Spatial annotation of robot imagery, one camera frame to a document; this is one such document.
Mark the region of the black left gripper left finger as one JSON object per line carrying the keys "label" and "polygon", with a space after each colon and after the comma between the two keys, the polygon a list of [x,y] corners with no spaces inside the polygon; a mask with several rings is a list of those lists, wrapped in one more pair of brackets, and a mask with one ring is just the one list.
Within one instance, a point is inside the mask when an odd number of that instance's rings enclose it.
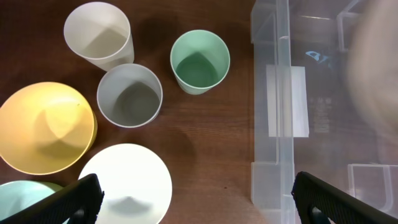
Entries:
{"label": "black left gripper left finger", "polygon": [[96,174],[88,174],[62,190],[17,212],[1,224],[95,223],[104,199]]}

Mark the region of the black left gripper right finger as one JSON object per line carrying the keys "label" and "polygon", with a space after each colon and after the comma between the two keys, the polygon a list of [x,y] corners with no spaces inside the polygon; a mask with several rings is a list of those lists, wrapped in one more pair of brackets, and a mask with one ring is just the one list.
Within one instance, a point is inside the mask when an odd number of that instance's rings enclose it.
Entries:
{"label": "black left gripper right finger", "polygon": [[291,194],[302,223],[397,224],[397,219],[308,172],[295,176]]}

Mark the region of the grey plastic cup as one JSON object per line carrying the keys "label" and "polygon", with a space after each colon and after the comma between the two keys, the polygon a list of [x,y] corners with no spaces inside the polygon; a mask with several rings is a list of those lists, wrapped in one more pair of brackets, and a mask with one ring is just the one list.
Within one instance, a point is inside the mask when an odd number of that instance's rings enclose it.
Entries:
{"label": "grey plastic cup", "polygon": [[116,126],[138,128],[160,112],[164,93],[147,67],[126,63],[112,68],[99,82],[96,100],[102,115]]}

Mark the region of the beige plastic bowl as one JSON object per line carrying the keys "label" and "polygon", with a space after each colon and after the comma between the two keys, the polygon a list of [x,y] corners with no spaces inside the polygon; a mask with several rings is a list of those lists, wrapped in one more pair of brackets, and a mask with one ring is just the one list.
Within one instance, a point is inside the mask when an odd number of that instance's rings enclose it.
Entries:
{"label": "beige plastic bowl", "polygon": [[354,32],[348,86],[359,114],[397,140],[397,1],[369,1]]}

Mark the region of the green plastic cup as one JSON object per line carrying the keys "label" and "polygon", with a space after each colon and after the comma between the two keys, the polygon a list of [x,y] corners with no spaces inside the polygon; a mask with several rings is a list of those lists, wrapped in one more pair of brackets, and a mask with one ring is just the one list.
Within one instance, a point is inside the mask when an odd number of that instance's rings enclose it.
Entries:
{"label": "green plastic cup", "polygon": [[208,30],[190,30],[182,34],[170,51],[170,66],[180,88],[201,95],[219,85],[231,65],[228,46]]}

